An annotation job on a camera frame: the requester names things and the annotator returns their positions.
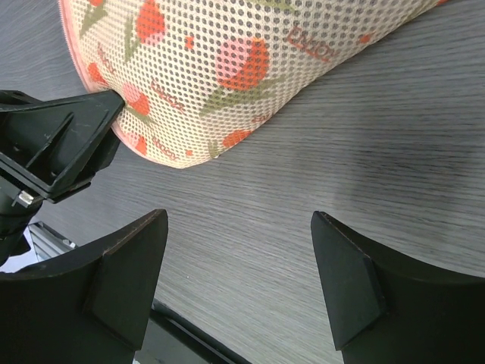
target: mesh laundry bag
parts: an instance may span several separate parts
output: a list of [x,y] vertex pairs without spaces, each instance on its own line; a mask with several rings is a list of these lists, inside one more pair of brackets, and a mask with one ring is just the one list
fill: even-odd
[[87,90],[127,102],[115,133],[176,168],[219,156],[317,77],[444,2],[59,1]]

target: black plastic part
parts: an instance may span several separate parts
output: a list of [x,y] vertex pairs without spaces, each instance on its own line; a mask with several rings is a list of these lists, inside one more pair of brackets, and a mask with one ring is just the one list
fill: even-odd
[[0,274],[1,363],[132,364],[167,240],[155,210],[106,237]]
[[[150,319],[174,337],[183,350],[195,353],[207,363],[251,364],[163,303],[154,302]],[[157,359],[167,364],[179,364],[171,361],[170,357],[158,356]]]
[[345,364],[476,364],[485,279],[438,268],[315,212],[311,234]]
[[51,202],[86,188],[113,159],[110,126],[123,106],[115,91],[47,102],[0,91],[0,186],[5,179]]

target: gray table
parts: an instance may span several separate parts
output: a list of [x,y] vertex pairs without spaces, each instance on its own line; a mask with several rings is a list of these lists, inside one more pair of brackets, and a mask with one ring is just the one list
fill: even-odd
[[[83,93],[55,2],[2,10],[2,88]],[[425,14],[207,164],[178,171],[121,147],[90,189],[40,217],[86,243],[165,208],[157,298],[254,363],[341,363],[311,246],[314,210],[485,276],[484,18],[483,0]]]

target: green leaf print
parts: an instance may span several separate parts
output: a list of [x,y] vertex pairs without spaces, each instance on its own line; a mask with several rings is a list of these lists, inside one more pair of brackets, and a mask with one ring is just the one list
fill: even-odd
[[247,2],[252,2],[254,4],[260,4],[263,6],[270,6],[272,8],[277,8],[280,10],[290,10],[292,12],[295,12],[296,9],[287,4],[285,0],[246,0]]
[[152,125],[156,125],[157,123],[154,122],[149,116],[140,114],[137,110],[134,108],[127,108],[127,110],[136,118],[138,118],[141,122],[144,123],[147,127],[152,127]]
[[219,149],[219,143],[217,142],[217,140],[213,140],[212,142],[208,143],[208,151],[211,158],[217,158],[219,155],[222,154],[224,149]]
[[81,25],[81,30],[79,31],[79,37],[83,38],[86,32],[91,28],[94,24],[100,21],[103,17],[107,16],[108,13],[105,10],[105,3],[100,4],[99,6],[92,6],[88,4],[86,8],[86,12],[84,13],[83,23]]
[[128,17],[124,26],[124,63],[127,63],[133,57],[133,54],[140,45],[140,40],[138,37],[133,41],[131,40],[132,38],[133,17]]
[[269,80],[262,80],[256,87],[248,90],[234,90],[226,94],[226,88],[219,86],[205,101],[204,107],[199,112],[203,117],[222,108],[239,104],[252,104],[260,100],[271,99],[276,96],[275,93],[268,92],[267,89],[284,80],[284,77],[278,77]]

